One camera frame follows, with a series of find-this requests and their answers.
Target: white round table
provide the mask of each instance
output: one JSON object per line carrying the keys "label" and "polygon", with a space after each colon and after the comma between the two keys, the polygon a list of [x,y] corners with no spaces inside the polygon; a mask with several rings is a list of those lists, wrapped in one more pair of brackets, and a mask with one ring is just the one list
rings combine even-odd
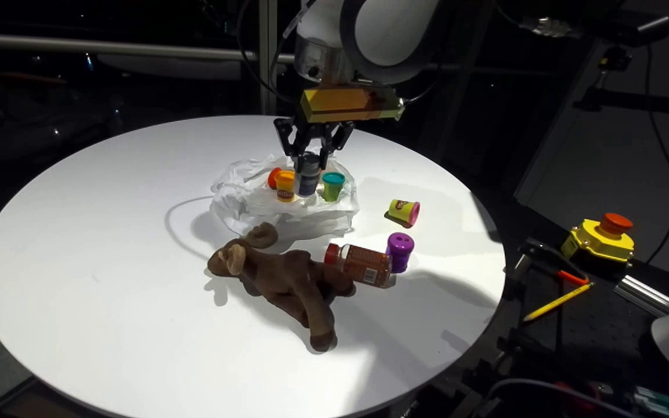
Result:
{"label": "white round table", "polygon": [[279,154],[267,115],[195,118],[89,146],[0,213],[0,340],[38,379],[118,416],[345,416],[456,361],[491,322],[505,253],[471,192],[433,159],[353,132],[337,159],[358,183],[356,229],[384,247],[391,200],[419,200],[409,274],[334,300],[339,344],[204,269],[232,238],[209,185],[245,158]]}

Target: table surface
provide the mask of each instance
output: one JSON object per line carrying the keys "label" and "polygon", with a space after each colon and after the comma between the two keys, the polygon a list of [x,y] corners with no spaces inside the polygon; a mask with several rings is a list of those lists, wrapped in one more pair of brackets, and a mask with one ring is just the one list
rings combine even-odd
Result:
{"label": "table surface", "polygon": [[[332,303],[339,344],[214,278],[232,238],[209,185],[245,158],[279,154],[267,115],[195,118],[89,146],[34,179],[0,213],[0,340],[57,389],[118,416],[345,416],[391,402],[456,361],[491,322],[505,250],[446,168],[353,132],[337,159],[361,211],[334,242],[384,247],[394,196],[424,204],[395,287]],[[325,238],[298,242],[322,250]]]}

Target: red button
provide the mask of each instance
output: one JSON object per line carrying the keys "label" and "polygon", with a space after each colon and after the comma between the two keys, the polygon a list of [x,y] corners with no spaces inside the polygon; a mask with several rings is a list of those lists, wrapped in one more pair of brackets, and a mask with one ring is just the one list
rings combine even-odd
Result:
{"label": "red button", "polygon": [[635,222],[624,213],[610,211],[610,213],[605,213],[599,226],[610,235],[624,235],[624,232],[631,232],[635,226]]}

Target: green cup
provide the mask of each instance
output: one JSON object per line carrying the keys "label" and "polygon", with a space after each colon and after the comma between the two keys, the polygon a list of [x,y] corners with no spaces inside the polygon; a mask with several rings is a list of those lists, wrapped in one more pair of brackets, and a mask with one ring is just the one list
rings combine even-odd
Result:
{"label": "green cup", "polygon": [[327,200],[327,201],[337,201],[339,200],[339,192],[345,187],[345,173],[341,172],[325,172],[322,177],[322,183],[325,185],[322,189],[322,196]]}

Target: toy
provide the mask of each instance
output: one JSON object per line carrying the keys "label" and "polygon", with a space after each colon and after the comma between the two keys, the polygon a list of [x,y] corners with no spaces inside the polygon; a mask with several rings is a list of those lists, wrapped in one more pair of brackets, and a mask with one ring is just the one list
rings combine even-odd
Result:
{"label": "toy", "polygon": [[208,266],[216,276],[236,276],[246,291],[262,295],[269,303],[309,326],[313,350],[337,345],[334,314],[330,302],[334,295],[353,295],[356,283],[323,262],[313,262],[308,250],[288,250],[283,255],[261,253],[277,242],[269,222],[254,226],[246,236],[229,242],[219,247]]}

